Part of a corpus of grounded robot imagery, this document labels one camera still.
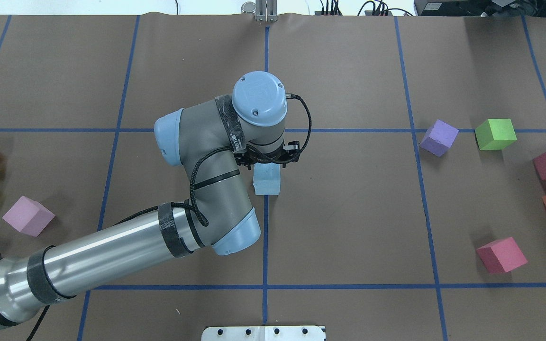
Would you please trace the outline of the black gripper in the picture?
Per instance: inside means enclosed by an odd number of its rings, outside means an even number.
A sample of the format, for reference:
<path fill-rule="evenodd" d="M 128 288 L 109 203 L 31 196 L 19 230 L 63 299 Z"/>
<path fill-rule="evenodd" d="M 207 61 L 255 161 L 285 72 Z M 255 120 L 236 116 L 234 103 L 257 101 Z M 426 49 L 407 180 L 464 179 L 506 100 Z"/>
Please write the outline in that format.
<path fill-rule="evenodd" d="M 237 166 L 245 166 L 248 170 L 252 170 L 256 163 L 275 163 L 285 168 L 286 164 L 298 162 L 300 154 L 300 142 L 294 141 L 282 143 L 271 153 L 264 153 L 255 144 L 249 144 L 244 152 L 234 153 L 234 158 Z"/>

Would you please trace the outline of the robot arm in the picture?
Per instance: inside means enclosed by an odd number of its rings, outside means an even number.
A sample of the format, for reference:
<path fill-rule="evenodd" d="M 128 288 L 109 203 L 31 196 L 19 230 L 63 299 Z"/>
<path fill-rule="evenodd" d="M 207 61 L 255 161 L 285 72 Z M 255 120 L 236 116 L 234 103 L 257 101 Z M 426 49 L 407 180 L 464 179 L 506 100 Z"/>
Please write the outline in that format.
<path fill-rule="evenodd" d="M 284 137 L 289 101 L 309 109 L 277 76 L 254 71 L 228 94 L 157 119 L 157 147 L 184 176 L 185 199 L 161 196 L 159 203 L 110 227 L 26 257 L 0 252 L 0 330 L 202 248 L 226 256 L 254 244 L 261 228 L 240 168 L 299 160 L 306 143 Z"/>

